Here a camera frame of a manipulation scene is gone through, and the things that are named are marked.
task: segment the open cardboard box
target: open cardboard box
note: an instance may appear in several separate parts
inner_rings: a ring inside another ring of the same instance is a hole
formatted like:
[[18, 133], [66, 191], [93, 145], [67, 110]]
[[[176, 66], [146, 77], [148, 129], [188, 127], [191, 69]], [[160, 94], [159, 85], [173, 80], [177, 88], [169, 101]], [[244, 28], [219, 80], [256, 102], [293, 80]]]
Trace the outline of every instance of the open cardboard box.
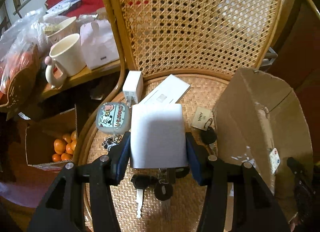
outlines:
[[[213, 117], [218, 156], [227, 163], [250, 161], [274, 192], [286, 218], [296, 213], [294, 175], [286, 161], [293, 157], [312, 179], [309, 128], [293, 89], [282, 79], [254, 69], [239, 69], [215, 104]], [[280, 165], [272, 174], [269, 154], [276, 148]], [[230, 231], [233, 194], [228, 184], [225, 230]]]
[[[41, 170], [60, 170], [67, 161], [53, 163], [55, 154], [53, 143], [65, 133], [77, 131], [79, 134], [87, 120], [86, 113], [75, 105], [73, 109], [64, 111], [51, 118], [41, 120], [27, 128], [26, 131], [26, 158], [28, 166]], [[80, 153], [80, 146], [76, 146], [73, 156]]]

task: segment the box of oranges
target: box of oranges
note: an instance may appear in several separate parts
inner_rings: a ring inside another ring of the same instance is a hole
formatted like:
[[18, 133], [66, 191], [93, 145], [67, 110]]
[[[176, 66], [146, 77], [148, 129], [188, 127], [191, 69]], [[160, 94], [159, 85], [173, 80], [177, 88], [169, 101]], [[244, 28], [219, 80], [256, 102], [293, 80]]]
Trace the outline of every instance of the box of oranges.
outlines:
[[41, 120], [26, 130], [26, 158], [29, 166], [41, 170], [60, 170], [78, 154], [77, 134], [87, 114], [76, 106], [51, 118]]

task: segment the metal screw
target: metal screw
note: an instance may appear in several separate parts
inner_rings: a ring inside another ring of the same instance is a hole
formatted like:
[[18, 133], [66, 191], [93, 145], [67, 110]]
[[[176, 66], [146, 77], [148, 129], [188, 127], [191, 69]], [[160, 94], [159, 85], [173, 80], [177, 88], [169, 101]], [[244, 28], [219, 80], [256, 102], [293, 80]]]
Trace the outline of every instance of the metal screw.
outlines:
[[243, 166], [246, 167], [246, 168], [248, 168], [248, 169], [250, 169], [250, 168], [252, 167], [252, 164], [249, 163], [249, 162], [245, 162], [245, 163], [243, 164]]
[[209, 161], [214, 162], [214, 161], [216, 161], [217, 159], [218, 159], [218, 157], [216, 157], [215, 155], [209, 155], [209, 156], [208, 156], [208, 160], [209, 160]]
[[74, 165], [73, 163], [67, 163], [66, 164], [66, 168], [67, 169], [71, 169], [73, 167], [73, 165]]
[[107, 156], [107, 155], [103, 155], [100, 157], [100, 161], [102, 161], [102, 162], [106, 162], [108, 160], [109, 160], [109, 156]]

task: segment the black round key fob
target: black round key fob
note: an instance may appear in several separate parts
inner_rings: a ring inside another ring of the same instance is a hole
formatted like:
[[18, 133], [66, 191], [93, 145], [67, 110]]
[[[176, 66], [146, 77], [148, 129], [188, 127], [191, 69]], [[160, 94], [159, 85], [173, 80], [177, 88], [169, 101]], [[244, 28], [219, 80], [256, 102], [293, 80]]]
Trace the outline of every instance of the black round key fob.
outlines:
[[176, 168], [176, 178], [181, 179], [188, 175], [190, 171], [189, 166]]
[[169, 200], [173, 195], [173, 187], [169, 183], [164, 184], [157, 182], [154, 193], [158, 200]]

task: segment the orange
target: orange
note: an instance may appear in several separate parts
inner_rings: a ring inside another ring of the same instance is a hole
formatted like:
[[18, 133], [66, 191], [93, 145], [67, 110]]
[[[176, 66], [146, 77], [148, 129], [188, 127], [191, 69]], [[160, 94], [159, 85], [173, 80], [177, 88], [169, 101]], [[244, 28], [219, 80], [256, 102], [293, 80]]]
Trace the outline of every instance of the orange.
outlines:
[[70, 144], [67, 144], [67, 146], [66, 146], [66, 151], [67, 151], [68, 154], [73, 155], [73, 151], [74, 151], [74, 150], [72, 149], [71, 143], [70, 143]]
[[52, 156], [52, 161], [53, 161], [54, 163], [61, 161], [61, 156], [58, 155], [58, 154], [54, 154], [54, 155]]
[[71, 139], [71, 135], [70, 135], [70, 134], [64, 134], [64, 135], [62, 136], [62, 139], [63, 139], [64, 141], [66, 141], [67, 144], [72, 142], [72, 139]]
[[70, 154], [63, 153], [63, 154], [61, 155], [61, 160], [62, 160], [62, 161], [71, 160], [71, 159], [72, 159], [72, 155], [70, 155]]
[[72, 139], [72, 141], [76, 141], [77, 140], [77, 131], [73, 131], [72, 132], [71, 139]]
[[71, 142], [72, 150], [76, 150], [76, 145], [77, 145], [77, 141], [76, 140]]
[[54, 150], [59, 155], [63, 154], [66, 150], [66, 141], [61, 139], [56, 139], [54, 141]]

